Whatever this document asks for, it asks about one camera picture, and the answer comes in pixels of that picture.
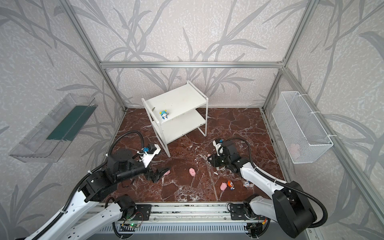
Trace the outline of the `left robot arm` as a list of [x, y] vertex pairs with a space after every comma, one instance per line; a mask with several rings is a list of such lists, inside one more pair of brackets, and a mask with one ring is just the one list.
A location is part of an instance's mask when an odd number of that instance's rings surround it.
[[108, 154], [106, 168], [89, 172], [71, 192], [65, 205], [41, 228], [28, 236], [29, 240], [85, 240], [103, 227], [120, 220], [124, 214], [135, 215], [134, 201], [124, 195], [115, 199], [105, 209], [85, 220], [78, 221], [101, 201], [117, 190], [118, 184], [139, 175], [148, 181], [158, 182], [170, 168], [153, 171], [152, 159], [159, 154], [160, 147], [151, 145], [142, 152], [133, 154], [119, 149]]

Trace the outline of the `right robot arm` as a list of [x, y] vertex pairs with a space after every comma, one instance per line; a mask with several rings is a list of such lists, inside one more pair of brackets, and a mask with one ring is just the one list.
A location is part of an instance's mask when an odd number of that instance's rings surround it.
[[316, 227], [318, 217], [311, 204], [315, 198], [304, 192], [298, 183], [287, 183], [268, 174], [250, 157], [242, 157], [231, 140], [216, 139], [213, 146], [216, 153], [208, 157], [213, 167], [225, 167], [268, 196], [252, 197], [245, 202], [250, 218], [264, 216], [275, 221], [291, 238]]

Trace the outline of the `white blue round figurine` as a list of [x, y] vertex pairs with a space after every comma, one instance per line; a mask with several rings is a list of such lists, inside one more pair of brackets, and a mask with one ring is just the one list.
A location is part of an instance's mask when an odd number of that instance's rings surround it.
[[243, 181], [243, 186], [244, 186], [245, 188], [253, 188], [253, 187], [254, 187], [254, 184], [253, 184], [252, 182], [250, 182], [250, 181], [244, 180], [244, 181]]

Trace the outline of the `teal blue cat figurine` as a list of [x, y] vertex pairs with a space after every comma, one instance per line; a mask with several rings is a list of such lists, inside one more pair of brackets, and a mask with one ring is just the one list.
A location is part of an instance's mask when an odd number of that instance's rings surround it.
[[163, 120], [167, 120], [169, 114], [168, 114], [167, 110], [164, 110], [164, 111], [161, 111], [161, 112], [160, 112], [160, 115], [161, 115], [161, 118], [162, 118]]

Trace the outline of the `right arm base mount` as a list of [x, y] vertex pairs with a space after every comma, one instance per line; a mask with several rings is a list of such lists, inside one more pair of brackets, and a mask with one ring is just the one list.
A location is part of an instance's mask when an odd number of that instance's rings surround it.
[[251, 208], [251, 200], [260, 195], [251, 195], [243, 201], [242, 204], [228, 203], [227, 210], [231, 215], [231, 220], [256, 220], [255, 223], [247, 223], [244, 226], [246, 235], [251, 239], [259, 239], [271, 223], [271, 220], [262, 215], [256, 215]]

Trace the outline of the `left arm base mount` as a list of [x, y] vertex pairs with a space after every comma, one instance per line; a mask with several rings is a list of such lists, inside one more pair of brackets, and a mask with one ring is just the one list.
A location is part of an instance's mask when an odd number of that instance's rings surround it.
[[[128, 195], [123, 195], [121, 197], [118, 197], [116, 200], [114, 198], [109, 198], [108, 203], [116, 203], [121, 207], [122, 212], [122, 218], [121, 221], [128, 222], [128, 223], [137, 223], [137, 222], [143, 222], [148, 221], [151, 215], [152, 205], [144, 204], [144, 205], [137, 205], [131, 197]], [[120, 240], [128, 240], [133, 233], [138, 230], [135, 229], [135, 231], [123, 231], [121, 230], [120, 226], [121, 224], [118, 224], [116, 222], [112, 223], [113, 231], [117, 237], [119, 237]]]

